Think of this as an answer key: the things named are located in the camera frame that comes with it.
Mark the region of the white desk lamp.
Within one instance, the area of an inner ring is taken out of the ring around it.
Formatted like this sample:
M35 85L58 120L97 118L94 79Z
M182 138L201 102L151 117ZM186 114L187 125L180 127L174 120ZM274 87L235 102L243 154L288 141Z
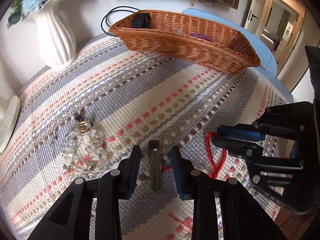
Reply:
M20 98L16 95L11 98L10 102L1 96L0 153L5 150L12 136L20 112L20 105Z

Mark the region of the white door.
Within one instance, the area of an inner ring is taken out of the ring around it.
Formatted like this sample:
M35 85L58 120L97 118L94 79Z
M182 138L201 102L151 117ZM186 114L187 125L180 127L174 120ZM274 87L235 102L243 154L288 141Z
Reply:
M252 34L255 34L257 31L263 15L265 2L266 0L251 0L244 28Z

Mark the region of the black wrist watch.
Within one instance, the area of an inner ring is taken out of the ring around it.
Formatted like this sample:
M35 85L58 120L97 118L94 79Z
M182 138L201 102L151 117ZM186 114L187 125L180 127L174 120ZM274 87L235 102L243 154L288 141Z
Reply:
M131 20L131 28L134 29L151 29L152 22L149 13L136 14Z

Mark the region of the white ribbed vase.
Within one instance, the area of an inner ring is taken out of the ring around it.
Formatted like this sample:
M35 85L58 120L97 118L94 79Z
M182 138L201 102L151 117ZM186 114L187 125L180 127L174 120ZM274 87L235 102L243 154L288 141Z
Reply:
M49 0L41 9L28 15L28 19L37 25L46 65L56 72L68 67L77 57L75 35L60 15L59 3Z

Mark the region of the striped woven tablecloth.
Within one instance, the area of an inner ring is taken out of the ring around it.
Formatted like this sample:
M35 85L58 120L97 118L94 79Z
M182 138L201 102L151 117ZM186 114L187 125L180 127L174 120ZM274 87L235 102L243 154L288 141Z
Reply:
M134 145L148 152L158 138L163 151L163 187L150 187L143 158L137 186L121 201L123 239L190 239L193 202L176 192L169 150L204 172L213 168L204 138L220 125L250 124L268 106L287 99L254 68L226 75L198 64L157 54L130 51L118 38L99 35L79 48L65 70L45 67L22 88L20 116L1 154L1 218L16 239L27 239L35 226L94 155L81 138L80 160L68 166L62 151L84 114L100 132L106 173L129 156Z

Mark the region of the brown wicker basket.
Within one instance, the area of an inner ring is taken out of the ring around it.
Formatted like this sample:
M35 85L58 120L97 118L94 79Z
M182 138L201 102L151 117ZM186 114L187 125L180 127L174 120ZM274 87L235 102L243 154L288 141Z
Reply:
M131 28L131 20L139 13L150 14L151 29ZM113 24L110 32L131 50L193 62L225 74L260 66L259 56L240 31L201 17L140 10Z

